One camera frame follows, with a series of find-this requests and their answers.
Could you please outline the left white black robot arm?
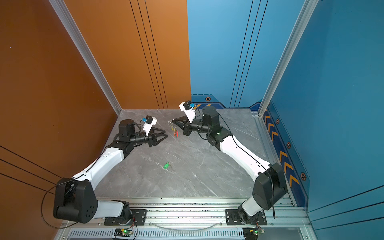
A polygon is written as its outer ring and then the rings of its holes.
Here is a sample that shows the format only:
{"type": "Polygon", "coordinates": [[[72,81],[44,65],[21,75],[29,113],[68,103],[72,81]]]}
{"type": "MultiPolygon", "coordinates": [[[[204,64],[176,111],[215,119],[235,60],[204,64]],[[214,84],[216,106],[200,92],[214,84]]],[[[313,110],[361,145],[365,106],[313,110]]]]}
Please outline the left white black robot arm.
{"type": "Polygon", "coordinates": [[[62,178],[56,186],[53,216],[76,223],[105,219],[113,225],[131,224],[133,213],[125,201],[101,201],[95,189],[101,180],[134,148],[147,144],[157,146],[167,138],[165,130],[155,127],[157,119],[146,116],[138,124],[132,119],[122,120],[119,132],[101,155],[84,170],[71,178],[62,178]]]}

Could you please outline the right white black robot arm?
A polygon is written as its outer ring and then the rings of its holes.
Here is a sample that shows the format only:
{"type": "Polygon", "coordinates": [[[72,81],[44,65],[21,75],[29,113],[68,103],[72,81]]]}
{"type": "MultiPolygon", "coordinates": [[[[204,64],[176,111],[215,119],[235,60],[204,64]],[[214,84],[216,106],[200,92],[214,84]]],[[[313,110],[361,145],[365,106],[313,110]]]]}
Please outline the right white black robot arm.
{"type": "Polygon", "coordinates": [[[235,160],[254,181],[252,195],[238,207],[242,224],[251,225],[261,211],[273,209],[288,193],[282,166],[271,164],[246,148],[228,125],[221,125],[223,118],[215,107],[203,107],[199,116],[197,106],[190,101],[180,103],[179,108],[185,116],[173,119],[172,123],[183,130],[185,136],[192,132],[205,134],[205,141],[235,160]]]}

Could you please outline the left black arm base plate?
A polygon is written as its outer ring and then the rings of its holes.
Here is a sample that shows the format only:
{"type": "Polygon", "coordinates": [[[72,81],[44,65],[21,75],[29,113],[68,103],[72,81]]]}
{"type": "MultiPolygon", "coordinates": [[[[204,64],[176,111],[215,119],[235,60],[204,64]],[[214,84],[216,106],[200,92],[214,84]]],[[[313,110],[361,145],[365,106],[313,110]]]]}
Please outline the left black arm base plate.
{"type": "Polygon", "coordinates": [[[147,217],[146,209],[133,209],[130,210],[130,215],[127,219],[123,219],[122,217],[116,218],[105,218],[104,225],[105,226],[131,226],[135,224],[135,226],[144,226],[147,217]]]}

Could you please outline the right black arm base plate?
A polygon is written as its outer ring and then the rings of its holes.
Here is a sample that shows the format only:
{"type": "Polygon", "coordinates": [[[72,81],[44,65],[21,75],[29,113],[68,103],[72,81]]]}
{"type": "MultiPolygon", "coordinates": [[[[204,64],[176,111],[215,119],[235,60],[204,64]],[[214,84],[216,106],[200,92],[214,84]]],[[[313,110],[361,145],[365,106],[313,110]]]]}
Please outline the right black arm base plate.
{"type": "Polygon", "coordinates": [[[238,209],[226,209],[226,224],[228,226],[235,226],[235,225],[243,225],[243,226],[266,226],[267,223],[267,218],[265,215],[264,210],[258,212],[255,214],[253,217],[250,219],[241,219],[241,216],[239,214],[238,209]]]}

